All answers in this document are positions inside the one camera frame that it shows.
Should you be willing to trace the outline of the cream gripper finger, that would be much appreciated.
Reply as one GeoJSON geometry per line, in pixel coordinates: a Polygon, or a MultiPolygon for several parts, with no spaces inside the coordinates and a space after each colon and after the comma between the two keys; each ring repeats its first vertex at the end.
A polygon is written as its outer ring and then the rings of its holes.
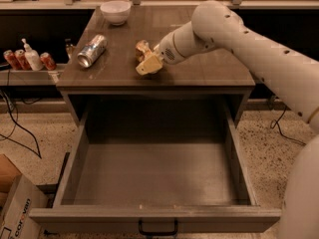
{"type": "Polygon", "coordinates": [[[154,74],[162,68],[161,58],[156,54],[148,55],[140,62],[136,70],[140,75],[154,74]]]}

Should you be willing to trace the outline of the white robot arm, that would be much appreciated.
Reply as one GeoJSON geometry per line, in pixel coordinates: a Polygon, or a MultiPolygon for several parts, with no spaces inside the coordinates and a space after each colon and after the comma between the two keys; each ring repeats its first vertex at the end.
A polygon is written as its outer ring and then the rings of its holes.
{"type": "MultiPolygon", "coordinates": [[[[231,52],[313,130],[319,129],[319,63],[244,26],[225,5],[200,3],[185,25],[144,48],[137,72],[222,48],[231,52]]],[[[319,135],[297,155],[286,186],[278,239],[319,239],[319,135]]]]}

